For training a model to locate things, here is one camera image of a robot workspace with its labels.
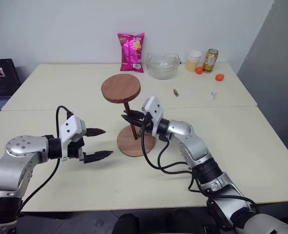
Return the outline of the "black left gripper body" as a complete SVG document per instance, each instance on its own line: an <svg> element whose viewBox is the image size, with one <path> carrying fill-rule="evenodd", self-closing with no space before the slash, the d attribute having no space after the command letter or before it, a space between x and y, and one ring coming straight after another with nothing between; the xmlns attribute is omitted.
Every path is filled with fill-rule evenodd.
<svg viewBox="0 0 288 234"><path fill-rule="evenodd" d="M81 137L78 141L71 141L67 146L67 157L69 159L76 158L79 161L84 161L85 153L82 150L84 140Z"/></svg>

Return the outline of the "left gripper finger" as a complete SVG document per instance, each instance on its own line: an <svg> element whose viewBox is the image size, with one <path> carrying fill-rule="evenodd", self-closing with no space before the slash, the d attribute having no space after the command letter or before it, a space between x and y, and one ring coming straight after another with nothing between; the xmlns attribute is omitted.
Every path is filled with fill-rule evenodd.
<svg viewBox="0 0 288 234"><path fill-rule="evenodd" d="M110 156L113 153L113 151L98 151L94 154L87 155L86 153L83 153L83 163L91 163L96 162L105 159L106 157Z"/></svg>
<svg viewBox="0 0 288 234"><path fill-rule="evenodd" d="M95 137L101 134L106 133L105 130L99 129L99 128L87 128L86 129L86 136L87 137Z"/></svg>

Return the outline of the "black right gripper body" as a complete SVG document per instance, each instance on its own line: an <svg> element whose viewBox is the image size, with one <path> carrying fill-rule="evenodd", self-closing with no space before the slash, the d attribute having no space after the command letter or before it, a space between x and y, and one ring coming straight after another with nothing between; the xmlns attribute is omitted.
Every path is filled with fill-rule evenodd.
<svg viewBox="0 0 288 234"><path fill-rule="evenodd" d="M143 112L139 112L138 114L138 122L140 130L138 132L138 136L142 137L143 133L152 133L152 129L154 127L154 124L152 122L152 116L150 113L144 114Z"/></svg>

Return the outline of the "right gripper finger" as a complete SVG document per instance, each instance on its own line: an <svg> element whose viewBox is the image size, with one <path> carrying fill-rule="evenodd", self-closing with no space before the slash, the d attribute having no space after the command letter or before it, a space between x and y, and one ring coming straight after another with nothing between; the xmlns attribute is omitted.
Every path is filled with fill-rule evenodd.
<svg viewBox="0 0 288 234"><path fill-rule="evenodd" d="M124 113L128 116L128 117L144 117L144 113L140 112L140 111L136 111L136 110L124 110Z"/></svg>
<svg viewBox="0 0 288 234"><path fill-rule="evenodd" d="M142 115L121 115L121 117L128 123L135 126L142 126L144 120L144 114Z"/></svg>

